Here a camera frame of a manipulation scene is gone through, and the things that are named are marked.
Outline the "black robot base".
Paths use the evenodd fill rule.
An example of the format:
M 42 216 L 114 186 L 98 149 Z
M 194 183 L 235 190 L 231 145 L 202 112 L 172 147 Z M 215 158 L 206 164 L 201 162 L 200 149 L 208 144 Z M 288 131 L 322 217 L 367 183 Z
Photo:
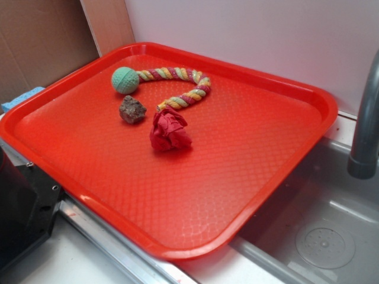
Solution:
M 50 238 L 63 190 L 36 165 L 16 166 L 1 150 L 1 272 Z

